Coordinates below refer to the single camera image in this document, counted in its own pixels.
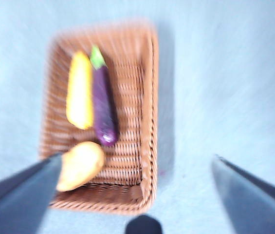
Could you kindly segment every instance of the light blue floor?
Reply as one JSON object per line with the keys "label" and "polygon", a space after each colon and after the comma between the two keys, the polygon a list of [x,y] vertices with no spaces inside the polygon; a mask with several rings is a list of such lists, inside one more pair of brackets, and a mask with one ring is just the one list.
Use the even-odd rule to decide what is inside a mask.
{"label": "light blue floor", "polygon": [[[59,30],[146,17],[160,40],[165,234],[233,233],[210,173],[219,154],[275,184],[275,1],[0,1],[0,179],[37,161],[47,45]],[[123,233],[131,217],[49,210],[40,234]]]}

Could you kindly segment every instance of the wicker basket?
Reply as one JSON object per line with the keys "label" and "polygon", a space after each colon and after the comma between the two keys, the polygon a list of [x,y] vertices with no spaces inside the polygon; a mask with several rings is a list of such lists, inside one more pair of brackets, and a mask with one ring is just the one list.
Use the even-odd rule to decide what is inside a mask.
{"label": "wicker basket", "polygon": [[89,183],[58,193],[51,207],[135,215],[155,198],[157,184],[158,42],[147,24],[79,30],[59,35],[52,44],[44,99],[40,156],[65,152],[97,139],[94,130],[80,130],[66,119],[71,57],[100,47],[110,72],[119,141],[103,147],[104,169]]}

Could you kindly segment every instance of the yellow zucchini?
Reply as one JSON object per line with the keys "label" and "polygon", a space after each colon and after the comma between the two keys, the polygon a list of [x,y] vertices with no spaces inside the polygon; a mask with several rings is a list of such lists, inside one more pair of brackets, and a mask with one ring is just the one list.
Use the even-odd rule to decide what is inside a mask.
{"label": "yellow zucchini", "polygon": [[66,99],[68,121],[80,129],[93,126],[92,65],[87,55],[78,51],[71,61]]}

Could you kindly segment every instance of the eggplant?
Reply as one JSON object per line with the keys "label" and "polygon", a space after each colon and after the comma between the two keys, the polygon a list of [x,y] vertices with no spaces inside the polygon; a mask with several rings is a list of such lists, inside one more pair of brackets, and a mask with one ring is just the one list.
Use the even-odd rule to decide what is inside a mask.
{"label": "eggplant", "polygon": [[118,121],[108,68],[97,46],[92,47],[94,129],[100,143],[113,146],[118,140]]}

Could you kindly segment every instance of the black object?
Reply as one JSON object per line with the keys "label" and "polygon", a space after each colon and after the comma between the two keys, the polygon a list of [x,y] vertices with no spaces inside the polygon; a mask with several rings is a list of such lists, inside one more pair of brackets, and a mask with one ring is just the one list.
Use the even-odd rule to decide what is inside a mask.
{"label": "black object", "polygon": [[162,228],[156,219],[141,215],[128,223],[126,234],[162,234]]}
{"label": "black object", "polygon": [[0,234],[34,234],[55,193],[61,154],[0,182]]}
{"label": "black object", "polygon": [[213,160],[217,190],[238,234],[275,234],[275,187],[222,157]]}

